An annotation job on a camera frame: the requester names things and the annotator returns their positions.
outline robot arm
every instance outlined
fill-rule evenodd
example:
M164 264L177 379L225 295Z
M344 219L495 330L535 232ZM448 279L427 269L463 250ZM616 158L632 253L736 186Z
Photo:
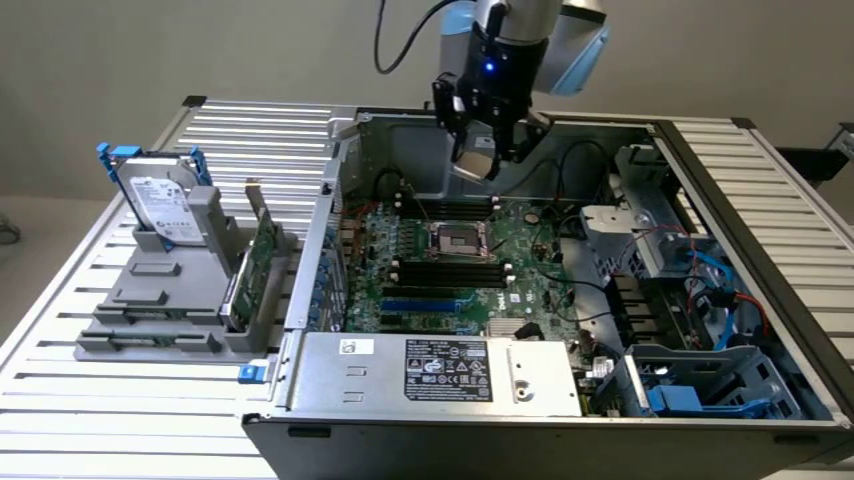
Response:
M432 84L436 121L455 140L453 162L471 121L492 128L495 155L473 175L492 180L501 162L524 160L548 133L549 120L531 111L531 91L580 91L607 41L605 15L589 0L477 0L457 4L448 16L471 22L468 32L443 32L467 34L467 53L456 65L443 58L445 71ZM443 40L443 57L457 48ZM523 119L525 138L516 144Z

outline floor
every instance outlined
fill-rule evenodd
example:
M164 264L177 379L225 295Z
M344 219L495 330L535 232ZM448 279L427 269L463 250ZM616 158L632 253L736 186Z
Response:
M0 343L65 263L106 201L0 197L0 212L21 229L0 245Z

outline black cable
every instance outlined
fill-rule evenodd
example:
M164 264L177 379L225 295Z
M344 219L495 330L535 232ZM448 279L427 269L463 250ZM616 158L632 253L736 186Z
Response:
M533 176L533 173L536 173L536 170L539 170L539 167L541 167L541 166L543 166L544 164L547 164L547 163L551 163L551 165L552 165L555 168L557 168L557 162L555 162L555 161L553 161L553 159L547 158L545 160L540 160L540 162L539 162L536 165L533 165L533 168L531 168L531 171L529 171L529 172L528 172L528 174L521 178L521 180L519 180L519 181L516 182L516 184L515 184L512 187L509 187L509 188L504 189L504 191L503 191L503 192L500 192L500 194L501 194L501 195L507 195L507 194L508 194L509 192L512 192L516 188L519 188L519 187L524 184L524 182L527 182L527 181L531 179L531 177Z
M545 227L545 225L547 225L545 223L540 225L540 227L536 229L536 233L533 234L533 238L531 238L531 258L533 259L533 267L536 269L536 272L552 282L557 282L564 285L587 285L588 287L592 287L596 290L599 290L601 293L605 293L604 288L601 288L595 283L584 282L583 280L565 280L563 278L555 277L553 275L548 275L545 272L543 272L543 269L539 266L539 261L536 260L536 256L533 255L533 245L536 245L536 239L539 238L539 234L543 232L543 228Z
M589 320L595 320L599 317L604 317L605 315L611 315L611 312L601 312L601 313L596 313L595 315L591 315L589 317L585 318L576 318L576 319L571 319L568 317L565 317L563 314L560 314L557 312L557 310L552 310L551 313L564 322L567 323L580 323L580 322L588 322Z
M415 43L415 38L417 37L417 34L421 31L421 28L424 28L424 24L427 23L429 18L439 12L439 10L441 10L444 7L447 7L449 4L457 1L459 0L441 0L439 3L436 3L432 6L429 10L427 10L427 13L419 20L417 24L415 25L415 28L412 29L412 32L409 33L409 38L407 39L405 44L403 45L403 50L400 50L400 53L397 54L397 58L395 58L395 61L391 62L391 65L388 66L388 68L383 68L381 65L379 64L379 36L383 29L383 13L385 11L385 0L379 0L379 12L376 13L376 29L373 30L373 68L376 69L376 72L380 75L388 75L391 72L395 71L395 69L400 65L400 62L403 62L405 55L409 53L409 48L412 48L412 44Z
M557 237L560 236L560 229L563 228L563 225L565 225L565 222L568 222L569 220L580 220L580 219L581 219L580 215L569 215L563 220L560 220L560 223L557 224Z
M489 249L489 252L493 252L495 250L497 250L499 248L501 248L501 245L504 245L504 243L507 243L507 240L508 240L508 239L509 239L509 238L505 238L505 239L503 239L500 242L497 242L497 243L495 244L495 246Z
M596 348L600 348L608 357L613 356L613 361L619 361L619 359L623 357L623 355L616 350L613 350L613 348L609 345L601 342L596 342L593 344L593 349Z
M580 145L589 145L595 147L595 149L599 151L601 162L604 164L603 183L608 181L608 177L611 176L611 160L608 158L608 154L604 151L604 147L601 146L601 144L595 140L577 140L576 142L572 142L569 146L565 148L565 150L563 151L563 155L560 156L560 164L557 165L557 190L555 192L555 198L560 198L565 193L563 191L564 189L563 167L565 166L565 161L569 156L569 153L572 153L572 150L575 150L575 148Z

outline green motherboard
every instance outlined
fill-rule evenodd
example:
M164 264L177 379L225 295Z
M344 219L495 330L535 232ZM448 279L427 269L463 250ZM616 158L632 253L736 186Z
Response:
M421 218L405 218L387 203L356 208L341 227L348 256L345 330L512 336L521 325L536 323L545 340L573 339L572 295L569 286L559 281L568 279L559 239L543 214L540 207L524 202L507 203L481 221L432 219L428 211ZM388 301L388 292L400 285L395 267L407 262L439 279L429 285L439 288L431 291L452 292L445 295L452 304L444 300L452 311L389 311L391 305L411 304L405 298ZM499 288L467 286L453 274L460 264L509 265L505 284ZM436 272L445 270L443 281ZM415 310L433 306L431 299L415 304Z

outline motherboard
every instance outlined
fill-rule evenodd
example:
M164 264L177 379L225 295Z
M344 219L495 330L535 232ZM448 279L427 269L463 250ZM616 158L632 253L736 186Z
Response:
M519 338L527 325L524 337L573 339L573 292L543 208L409 202L368 203L342 220L345 330Z

